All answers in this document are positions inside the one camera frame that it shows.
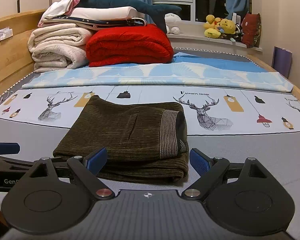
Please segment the wooden headboard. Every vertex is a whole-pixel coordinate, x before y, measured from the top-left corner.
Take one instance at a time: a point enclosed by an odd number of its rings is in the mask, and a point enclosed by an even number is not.
[[[33,71],[28,39],[45,9],[0,18],[0,29],[10,27],[13,36],[0,41],[0,95]]]

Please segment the red blanket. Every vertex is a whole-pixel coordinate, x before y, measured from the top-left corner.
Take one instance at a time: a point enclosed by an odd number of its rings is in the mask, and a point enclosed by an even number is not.
[[[167,35],[154,24],[98,31],[86,45],[90,67],[119,63],[168,63],[173,49]]]

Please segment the plush toy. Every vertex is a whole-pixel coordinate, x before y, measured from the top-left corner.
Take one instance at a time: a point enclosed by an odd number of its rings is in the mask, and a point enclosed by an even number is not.
[[[217,29],[221,33],[235,34],[236,26],[232,20],[222,19]]]
[[[209,28],[214,29],[215,25],[221,21],[221,18],[215,18],[212,14],[206,17],[207,22],[203,24],[203,27],[207,30]]]
[[[163,31],[167,32],[164,16],[167,13],[179,12],[181,8],[173,4],[150,5],[139,0],[80,0],[76,8],[118,8],[131,6],[138,12],[148,14],[153,22]]]
[[[217,31],[216,29],[209,28],[204,32],[204,35],[208,38],[217,39],[220,37],[221,32]]]
[[[180,34],[180,29],[178,27],[179,23],[181,22],[181,18],[173,13],[168,13],[164,17],[166,21],[166,27],[167,27],[167,34],[173,33],[173,34]]]
[[[242,28],[232,20],[223,19],[217,28],[222,33],[222,39],[231,40],[232,42],[241,41]]]

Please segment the striped cuff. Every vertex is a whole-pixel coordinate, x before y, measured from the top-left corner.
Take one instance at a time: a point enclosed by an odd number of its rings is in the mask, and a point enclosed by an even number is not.
[[[165,110],[160,126],[160,159],[178,155],[176,120],[179,111]]]

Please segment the lamp print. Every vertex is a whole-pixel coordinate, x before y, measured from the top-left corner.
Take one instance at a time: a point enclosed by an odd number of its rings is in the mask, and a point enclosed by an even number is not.
[[[29,97],[31,96],[31,94],[32,94],[32,93],[27,94],[24,98],[25,98],[25,99],[29,98]]]
[[[83,93],[82,97],[78,100],[78,102],[74,105],[74,107],[85,107],[90,98],[94,96],[95,93],[92,91],[89,93]]]
[[[257,123],[262,123],[264,127],[270,127],[270,123],[272,123],[272,121],[264,118],[261,114],[259,114],[259,119],[257,120]]]
[[[128,91],[125,91],[123,93],[120,93],[117,98],[131,98],[131,95]]]
[[[5,114],[10,111],[10,106],[7,109],[4,109],[1,114]]]
[[[266,119],[264,116],[262,116],[262,115],[258,112],[258,110],[254,107],[254,105],[250,102],[250,100],[249,100],[248,98],[247,98],[247,100],[248,100],[249,103],[253,106],[253,108],[257,111],[257,113],[258,113],[258,115],[259,115],[259,118],[258,118],[258,120],[257,120],[257,123],[261,123],[261,124],[263,124],[264,127],[269,128],[269,127],[270,127],[270,124],[272,123],[272,121],[269,120],[269,119]]]
[[[283,121],[283,125],[284,125],[286,128],[289,128],[290,130],[293,130],[293,129],[294,129],[292,123],[288,122],[287,119],[285,119],[285,118],[281,118],[281,119],[282,119],[282,121]]]
[[[11,101],[17,97],[17,95],[18,95],[18,94],[15,94],[15,95],[13,95],[12,97],[10,97],[10,98],[7,100],[7,102],[5,102],[3,105],[6,106],[6,105],[10,104]]]
[[[16,117],[18,115],[18,113],[20,112],[21,109],[18,109],[17,111],[15,111],[13,114],[10,115],[10,118]]]
[[[223,98],[232,112],[244,112],[244,109],[242,108],[242,106],[240,106],[239,102],[235,97],[231,97],[227,94]]]
[[[257,96],[254,96],[254,97],[255,97],[255,100],[256,100],[257,103],[265,104],[265,102],[261,98],[258,98]]]

